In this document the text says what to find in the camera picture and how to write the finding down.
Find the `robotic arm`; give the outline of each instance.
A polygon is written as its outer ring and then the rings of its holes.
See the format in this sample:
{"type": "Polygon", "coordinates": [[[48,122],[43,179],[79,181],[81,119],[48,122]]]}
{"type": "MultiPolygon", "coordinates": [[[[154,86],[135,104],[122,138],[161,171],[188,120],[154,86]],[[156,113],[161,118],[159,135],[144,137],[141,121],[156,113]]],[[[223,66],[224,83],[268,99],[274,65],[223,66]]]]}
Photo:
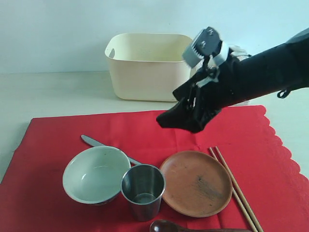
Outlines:
{"type": "Polygon", "coordinates": [[[203,29],[187,47],[183,58],[196,74],[173,91],[178,103],[157,117],[163,128],[198,133],[221,109],[279,91],[309,87],[309,28],[286,43],[239,60],[235,51],[211,27],[203,29]]]}

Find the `white wall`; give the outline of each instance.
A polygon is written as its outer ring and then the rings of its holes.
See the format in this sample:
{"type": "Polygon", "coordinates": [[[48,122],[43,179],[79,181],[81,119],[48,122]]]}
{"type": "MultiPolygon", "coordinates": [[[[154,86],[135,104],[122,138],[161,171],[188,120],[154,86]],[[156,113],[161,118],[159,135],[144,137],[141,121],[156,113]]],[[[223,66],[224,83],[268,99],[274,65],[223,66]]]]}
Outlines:
{"type": "Polygon", "coordinates": [[[251,54],[309,27],[308,0],[0,0],[0,73],[106,70],[123,32],[215,27],[251,54]]]}

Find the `wooden spoon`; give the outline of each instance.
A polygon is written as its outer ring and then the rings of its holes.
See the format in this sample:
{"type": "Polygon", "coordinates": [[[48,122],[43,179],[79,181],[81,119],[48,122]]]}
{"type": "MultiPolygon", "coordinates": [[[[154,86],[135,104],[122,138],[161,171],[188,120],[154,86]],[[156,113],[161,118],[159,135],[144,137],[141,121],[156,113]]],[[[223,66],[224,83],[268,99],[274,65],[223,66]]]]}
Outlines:
{"type": "Polygon", "coordinates": [[[252,232],[244,229],[214,229],[214,230],[191,230],[171,221],[156,220],[149,229],[149,232],[252,232]]]}

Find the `white ceramic bowl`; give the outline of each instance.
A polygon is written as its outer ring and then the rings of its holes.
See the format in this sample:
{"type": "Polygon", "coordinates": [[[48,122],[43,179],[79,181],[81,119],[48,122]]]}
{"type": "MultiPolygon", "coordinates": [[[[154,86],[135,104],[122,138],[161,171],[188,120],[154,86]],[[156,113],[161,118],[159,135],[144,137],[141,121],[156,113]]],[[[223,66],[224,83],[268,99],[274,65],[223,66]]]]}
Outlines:
{"type": "Polygon", "coordinates": [[[77,202],[105,204],[120,193],[122,177],[130,167],[128,157],[118,148],[92,147],[69,162],[63,173],[63,188],[77,202]]]}

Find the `cream plastic bin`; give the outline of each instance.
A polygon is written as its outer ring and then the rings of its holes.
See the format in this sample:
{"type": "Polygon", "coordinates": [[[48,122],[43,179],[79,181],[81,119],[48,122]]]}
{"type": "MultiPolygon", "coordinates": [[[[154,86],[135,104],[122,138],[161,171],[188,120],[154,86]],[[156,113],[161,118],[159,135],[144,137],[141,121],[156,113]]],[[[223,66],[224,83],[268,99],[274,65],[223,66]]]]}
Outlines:
{"type": "Polygon", "coordinates": [[[105,49],[115,94],[127,100],[174,102],[172,92],[191,68],[182,53],[192,39],[179,34],[125,33],[105,49]]]}

